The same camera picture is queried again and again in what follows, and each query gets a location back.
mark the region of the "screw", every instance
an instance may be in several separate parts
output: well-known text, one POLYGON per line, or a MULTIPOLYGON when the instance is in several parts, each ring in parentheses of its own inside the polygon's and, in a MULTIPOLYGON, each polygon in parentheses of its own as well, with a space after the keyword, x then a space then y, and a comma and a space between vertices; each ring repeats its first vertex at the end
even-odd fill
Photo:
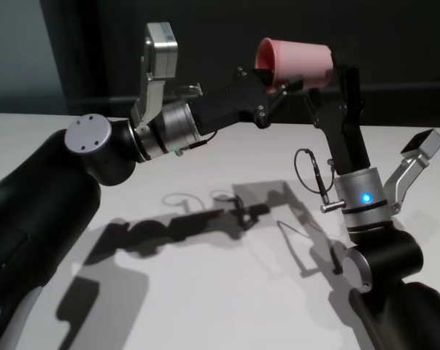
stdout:
POLYGON ((399 213, 401 210, 400 204, 399 203, 395 203, 392 205, 392 210, 395 214, 399 213))

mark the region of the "blue led light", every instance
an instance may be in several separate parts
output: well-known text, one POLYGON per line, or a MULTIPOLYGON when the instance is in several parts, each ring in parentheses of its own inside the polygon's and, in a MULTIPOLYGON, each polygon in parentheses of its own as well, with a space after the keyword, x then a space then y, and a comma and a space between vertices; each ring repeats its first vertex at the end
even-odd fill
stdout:
POLYGON ((374 196, 372 196, 371 193, 365 192, 362 195, 360 195, 360 201, 364 204, 370 204, 374 200, 374 196))

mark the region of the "dark wall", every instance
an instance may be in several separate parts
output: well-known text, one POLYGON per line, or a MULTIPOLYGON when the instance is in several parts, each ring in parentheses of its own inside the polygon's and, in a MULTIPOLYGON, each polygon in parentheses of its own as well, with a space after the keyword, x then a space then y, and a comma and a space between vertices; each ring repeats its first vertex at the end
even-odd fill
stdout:
POLYGON ((0 112, 67 113, 39 0, 0 1, 0 112))
MULTIPOLYGON (((149 21, 171 23, 180 46, 177 82, 199 81, 206 92, 228 84, 239 64, 252 65, 265 36, 325 43, 360 65, 363 84, 440 80, 439 0, 42 0, 42 5, 55 52, 79 44, 65 64, 56 55, 71 110, 78 113, 127 113, 130 104, 106 108, 85 98, 139 92, 139 57, 149 21), (56 30, 59 17, 63 25, 56 30)), ((396 90, 365 94, 367 123, 440 122, 440 88, 396 90)), ((295 120, 300 103, 291 104, 295 108, 282 120, 295 120)))

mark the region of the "gray wall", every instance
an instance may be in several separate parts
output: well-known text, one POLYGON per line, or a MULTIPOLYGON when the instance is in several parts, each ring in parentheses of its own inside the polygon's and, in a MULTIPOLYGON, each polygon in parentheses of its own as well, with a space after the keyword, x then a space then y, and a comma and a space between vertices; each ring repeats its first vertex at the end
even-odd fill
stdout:
POLYGON ((66 114, 39 0, 0 0, 0 112, 66 114))

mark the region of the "black bracket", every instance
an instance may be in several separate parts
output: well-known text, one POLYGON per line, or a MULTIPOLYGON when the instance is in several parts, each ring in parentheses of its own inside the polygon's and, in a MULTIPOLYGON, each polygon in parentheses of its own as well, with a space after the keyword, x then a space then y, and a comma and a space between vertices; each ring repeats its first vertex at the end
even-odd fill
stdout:
POLYGON ((360 132, 359 118, 365 104, 360 94, 359 68, 338 66, 342 103, 339 113, 323 106, 318 90, 310 90, 306 102, 314 126, 325 134, 338 175, 369 168, 366 145, 360 132))

